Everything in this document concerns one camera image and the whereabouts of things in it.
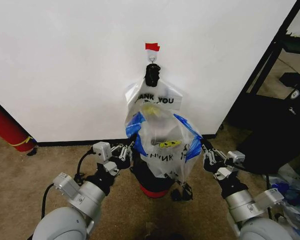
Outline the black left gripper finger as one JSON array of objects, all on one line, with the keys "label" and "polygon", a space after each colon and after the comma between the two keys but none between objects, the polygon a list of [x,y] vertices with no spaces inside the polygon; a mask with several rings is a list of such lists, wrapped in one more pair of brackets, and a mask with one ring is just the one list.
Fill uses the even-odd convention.
[{"label": "black left gripper finger", "polygon": [[135,142],[134,141],[128,141],[126,143],[117,143],[116,145],[113,145],[111,147],[111,153],[113,156],[119,156],[121,153],[122,148],[131,148],[133,149]]},{"label": "black left gripper finger", "polygon": [[123,147],[121,149],[121,152],[120,152],[120,155],[119,155],[119,159],[122,161],[122,162],[125,162],[126,160],[131,160],[132,158],[132,154],[133,154],[133,151],[130,147]]}]

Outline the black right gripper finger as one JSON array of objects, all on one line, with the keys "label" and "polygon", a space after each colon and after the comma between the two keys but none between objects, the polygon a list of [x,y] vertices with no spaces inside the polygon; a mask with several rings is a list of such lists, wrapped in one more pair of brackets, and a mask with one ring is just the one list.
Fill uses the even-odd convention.
[{"label": "black right gripper finger", "polygon": [[214,149],[214,148],[211,150],[211,163],[212,164],[217,164],[217,163],[224,164],[226,160],[227,160],[227,156],[222,151],[220,151],[218,149]]},{"label": "black right gripper finger", "polygon": [[201,140],[201,148],[204,151],[204,159],[208,159],[209,164],[212,166],[214,164],[216,164],[216,159],[215,159],[215,153],[213,151],[213,146],[212,144],[206,140],[206,139],[202,139]]}]

